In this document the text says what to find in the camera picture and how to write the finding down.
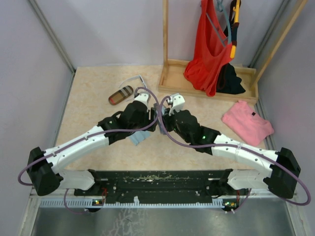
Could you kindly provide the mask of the plaid brown glasses case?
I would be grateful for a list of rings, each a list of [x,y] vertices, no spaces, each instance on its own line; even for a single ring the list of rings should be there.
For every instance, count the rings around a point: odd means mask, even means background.
[[[122,101],[129,98],[131,95],[133,95],[133,88],[131,86],[125,86],[109,96],[108,101],[109,104],[113,106],[118,105]]]

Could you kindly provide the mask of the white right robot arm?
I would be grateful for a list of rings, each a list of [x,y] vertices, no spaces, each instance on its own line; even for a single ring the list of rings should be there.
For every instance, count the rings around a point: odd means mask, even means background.
[[[200,153],[230,158],[251,166],[252,171],[232,170],[220,182],[224,194],[240,189],[267,189],[282,199],[292,199],[301,172],[293,152],[253,147],[227,137],[217,130],[202,126],[188,110],[167,109],[160,116],[163,130],[174,131],[183,140],[181,146]]]

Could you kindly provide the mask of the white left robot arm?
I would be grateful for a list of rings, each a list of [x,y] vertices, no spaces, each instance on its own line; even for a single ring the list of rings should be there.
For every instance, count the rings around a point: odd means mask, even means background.
[[[46,196],[57,189],[80,189],[97,195],[102,182],[91,170],[69,171],[65,167],[90,152],[105,148],[131,136],[139,129],[154,131],[157,110],[141,102],[129,103],[123,111],[99,121],[96,126],[73,140],[57,147],[30,151],[27,173],[39,196]]]

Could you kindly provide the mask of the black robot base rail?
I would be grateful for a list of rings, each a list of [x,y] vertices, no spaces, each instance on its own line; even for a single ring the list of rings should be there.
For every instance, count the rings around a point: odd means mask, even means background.
[[[255,170],[193,170],[193,171],[95,171],[88,190],[74,190],[75,196],[100,196],[107,204],[133,203],[137,197],[142,204],[211,203],[224,195],[242,196],[249,189],[274,191],[270,178]]]

